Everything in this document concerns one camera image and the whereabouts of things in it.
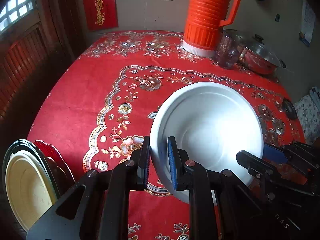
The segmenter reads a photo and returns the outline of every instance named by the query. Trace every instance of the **stack of plates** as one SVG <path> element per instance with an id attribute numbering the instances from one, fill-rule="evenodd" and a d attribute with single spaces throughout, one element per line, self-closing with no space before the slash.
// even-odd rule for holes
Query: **stack of plates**
<path id="1" fill-rule="evenodd" d="M 50 145 L 35 143 L 46 155 L 27 140 L 15 141 L 5 154 L 2 170 L 9 204 L 25 231 L 74 183 L 59 152 L 50 154 L 45 148 Z"/>

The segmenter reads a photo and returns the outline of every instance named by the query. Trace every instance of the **gold calligraphy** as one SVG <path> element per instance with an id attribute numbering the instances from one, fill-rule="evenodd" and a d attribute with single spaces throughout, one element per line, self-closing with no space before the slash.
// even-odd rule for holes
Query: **gold calligraphy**
<path id="1" fill-rule="evenodd" d="M 97 21 L 95 22 L 95 24 L 99 24 L 102 25 L 104 23 L 104 15 L 105 13 L 102 13 L 101 10 L 103 9 L 103 1 L 102 0 L 97 0 L 94 1 L 96 3 L 96 10 L 97 10 Z"/>

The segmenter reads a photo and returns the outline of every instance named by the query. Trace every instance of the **red tablecloth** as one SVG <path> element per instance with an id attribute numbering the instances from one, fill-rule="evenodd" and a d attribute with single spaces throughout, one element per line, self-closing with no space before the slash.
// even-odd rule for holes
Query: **red tablecloth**
<path id="1" fill-rule="evenodd" d="M 159 107 L 173 92 L 207 81 L 232 87 L 250 102 L 266 142 L 304 141 L 299 121 L 290 121 L 281 110 L 288 95 L 280 84 L 243 67 L 224 70 L 192 55 L 181 47 L 182 37 L 172 32 L 106 34 L 52 89 L 28 139 L 53 144 L 76 180 L 89 169 L 110 170 L 141 147 Z M 250 136 L 246 127 L 243 132 Z M 163 187 L 151 165 L 148 189 L 130 194 L 128 239 L 183 239 L 188 208 Z"/>

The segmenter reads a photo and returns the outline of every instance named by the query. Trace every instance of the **pot lid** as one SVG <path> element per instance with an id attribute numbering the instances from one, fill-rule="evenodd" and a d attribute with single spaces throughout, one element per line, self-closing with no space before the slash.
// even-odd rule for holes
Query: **pot lid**
<path id="1" fill-rule="evenodd" d="M 226 30 L 228 33 L 236 33 L 237 36 L 241 36 L 244 40 L 245 47 L 251 50 L 254 54 L 264 58 L 269 61 L 271 64 L 281 67 L 282 64 L 276 54 L 274 54 L 270 49 L 268 49 L 263 43 L 263 38 L 260 35 L 255 34 L 250 35 L 246 32 L 241 32 L 237 30 L 228 29 Z"/>

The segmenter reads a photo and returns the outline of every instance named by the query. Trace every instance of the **white bowl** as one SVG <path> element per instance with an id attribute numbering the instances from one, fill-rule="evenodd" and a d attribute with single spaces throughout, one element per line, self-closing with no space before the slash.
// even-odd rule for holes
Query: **white bowl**
<path id="1" fill-rule="evenodd" d="M 190 160 L 212 171 L 229 169 L 246 185 L 253 177 L 237 163 L 236 154 L 246 150 L 262 158 L 263 136 L 254 109 L 235 90 L 218 83 L 199 82 L 174 92 L 151 128 L 151 157 L 159 179 L 171 194 L 189 203 L 189 191 L 175 191 L 171 182 L 169 136 L 175 136 Z"/>
<path id="2" fill-rule="evenodd" d="M 5 188 L 11 209 L 25 231 L 57 201 L 43 168 L 24 150 L 10 157 Z"/>

